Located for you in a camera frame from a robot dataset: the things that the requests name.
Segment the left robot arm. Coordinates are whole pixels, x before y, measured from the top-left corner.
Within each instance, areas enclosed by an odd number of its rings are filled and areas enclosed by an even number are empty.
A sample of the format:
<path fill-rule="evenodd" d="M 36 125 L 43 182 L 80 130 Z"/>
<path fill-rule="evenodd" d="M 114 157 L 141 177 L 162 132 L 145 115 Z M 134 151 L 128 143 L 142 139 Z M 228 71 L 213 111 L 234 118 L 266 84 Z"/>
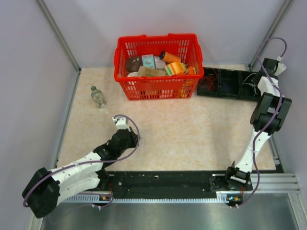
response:
<path fill-rule="evenodd" d="M 122 154 L 127 149 L 135 152 L 140 139 L 139 130 L 119 129 L 105 144 L 74 162 L 61 168 L 38 169 L 22 192 L 23 206 L 42 218 L 69 197 L 89 189 L 106 189 L 109 179 L 105 168 L 124 160 Z"/>

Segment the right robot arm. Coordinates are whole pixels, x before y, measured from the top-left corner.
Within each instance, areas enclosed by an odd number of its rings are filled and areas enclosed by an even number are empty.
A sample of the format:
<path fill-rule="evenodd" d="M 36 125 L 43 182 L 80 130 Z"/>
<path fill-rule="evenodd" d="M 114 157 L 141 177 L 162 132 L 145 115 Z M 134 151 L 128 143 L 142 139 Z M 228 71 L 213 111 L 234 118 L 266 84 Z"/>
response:
<path fill-rule="evenodd" d="M 257 155 L 271 136 L 281 129 L 285 121 L 292 104 L 291 99 L 280 93 L 278 85 L 278 75 L 285 70 L 282 57 L 265 58 L 260 71 L 252 79 L 260 92 L 259 101 L 250 119 L 253 131 L 241 159 L 233 162 L 226 170 L 224 184 L 228 189 L 234 190 L 248 184 L 252 169 L 258 168 L 255 165 Z"/>

